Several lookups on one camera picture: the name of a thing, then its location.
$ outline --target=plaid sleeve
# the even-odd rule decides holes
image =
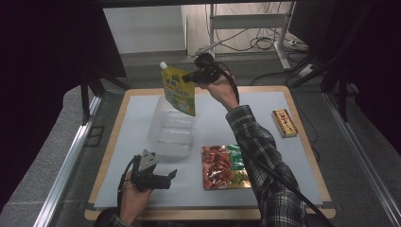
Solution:
[[[108,227],[131,227],[131,225],[123,222],[117,215],[113,215]]]
[[[245,168],[261,212],[260,225],[305,226],[302,201],[254,161],[260,161],[298,188],[295,177],[276,149],[271,133],[256,122],[249,106],[232,109],[226,118],[243,153]]]

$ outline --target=black curtain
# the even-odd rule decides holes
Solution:
[[[101,7],[0,2],[1,207],[40,151],[83,73],[125,77]]]
[[[346,65],[349,82],[359,89],[357,105],[401,154],[400,11],[400,1],[375,1]]]

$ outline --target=snack bag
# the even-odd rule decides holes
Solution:
[[[201,163],[205,190],[251,187],[238,145],[204,146]]]

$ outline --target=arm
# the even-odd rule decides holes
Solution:
[[[305,208],[298,197],[272,178],[263,166],[298,188],[298,183],[270,132],[255,120],[249,106],[239,106],[225,77],[211,84],[200,84],[228,111],[226,118],[241,147],[245,168],[258,201],[261,226],[305,226]]]

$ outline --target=person's right hand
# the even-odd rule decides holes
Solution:
[[[200,83],[199,86],[201,89],[207,89],[210,92],[210,95],[220,102],[227,111],[231,111],[233,108],[238,106],[233,88],[228,79],[223,75],[220,75],[220,78],[213,83]]]

